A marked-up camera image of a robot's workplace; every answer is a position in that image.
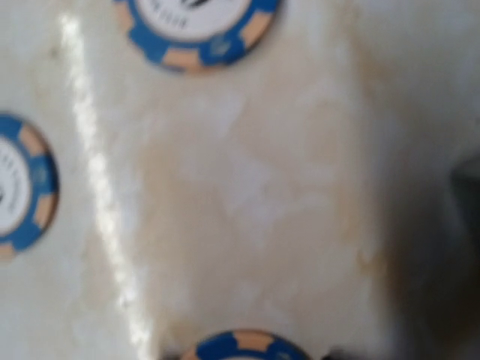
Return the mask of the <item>single black white chip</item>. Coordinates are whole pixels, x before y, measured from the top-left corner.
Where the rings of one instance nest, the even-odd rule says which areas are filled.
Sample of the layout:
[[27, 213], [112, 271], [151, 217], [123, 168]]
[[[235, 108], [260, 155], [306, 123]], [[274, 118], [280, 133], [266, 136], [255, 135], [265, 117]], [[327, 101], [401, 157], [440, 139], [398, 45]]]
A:
[[1, 114], [1, 259], [41, 238], [55, 216], [59, 172], [44, 135], [25, 119]]

